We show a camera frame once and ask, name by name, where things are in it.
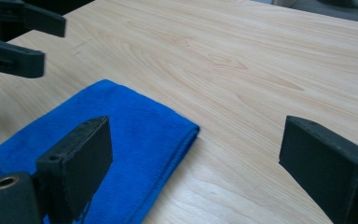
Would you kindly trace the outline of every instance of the wooden table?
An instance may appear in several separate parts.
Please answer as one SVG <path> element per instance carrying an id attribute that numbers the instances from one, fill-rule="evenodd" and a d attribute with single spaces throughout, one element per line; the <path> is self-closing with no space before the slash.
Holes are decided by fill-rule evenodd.
<path id="1" fill-rule="evenodd" d="M 328 223 L 278 164 L 287 115 L 358 144 L 358 22 L 251 1 L 97 0 L 66 16 L 42 78 L 0 74 L 0 144 L 108 78 L 201 126 L 145 223 Z"/>

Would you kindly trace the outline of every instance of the round hole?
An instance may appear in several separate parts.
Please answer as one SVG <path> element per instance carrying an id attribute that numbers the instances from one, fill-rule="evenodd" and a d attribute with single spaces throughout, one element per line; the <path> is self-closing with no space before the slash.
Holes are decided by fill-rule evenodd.
<path id="1" fill-rule="evenodd" d="M 0 189 L 7 189 L 15 185 L 19 181 L 19 178 L 15 175 L 7 176 L 0 179 Z"/>
<path id="2" fill-rule="evenodd" d="M 59 159 L 61 156 L 56 154 L 56 155 L 52 155 L 50 156 L 48 159 L 51 160 L 51 161 L 56 161 L 57 159 Z"/>

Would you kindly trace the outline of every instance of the wood grain surface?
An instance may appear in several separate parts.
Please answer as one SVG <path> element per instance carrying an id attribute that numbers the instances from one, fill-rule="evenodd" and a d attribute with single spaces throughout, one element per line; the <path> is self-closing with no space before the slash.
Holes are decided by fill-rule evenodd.
<path id="1" fill-rule="evenodd" d="M 44 77 L 0 74 L 0 144 L 107 78 L 201 133 L 145 223 L 329 223 L 279 165 L 287 115 L 358 144 L 358 22 L 241 0 L 96 0 L 47 54 Z"/>

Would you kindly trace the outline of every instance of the folded blue towel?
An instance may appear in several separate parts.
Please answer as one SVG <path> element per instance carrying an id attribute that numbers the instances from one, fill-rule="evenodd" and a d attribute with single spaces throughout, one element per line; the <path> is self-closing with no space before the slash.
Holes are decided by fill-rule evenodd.
<path id="1" fill-rule="evenodd" d="M 200 130 L 168 107 L 109 80 L 99 81 L 0 146 L 0 175 L 35 172 L 35 160 L 78 124 L 110 118 L 114 161 L 86 223 L 140 223 Z"/>

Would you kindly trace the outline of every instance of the towel fold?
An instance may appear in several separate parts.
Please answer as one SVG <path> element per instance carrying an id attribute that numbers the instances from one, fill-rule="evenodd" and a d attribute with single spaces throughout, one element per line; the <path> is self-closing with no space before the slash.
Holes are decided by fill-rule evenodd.
<path id="1" fill-rule="evenodd" d="M 165 105 L 109 80 L 99 81 L 0 146 L 0 175 L 35 172 L 35 160 L 78 124 L 110 118 L 114 161 L 86 223 L 140 223 L 188 152 L 199 126 Z"/>

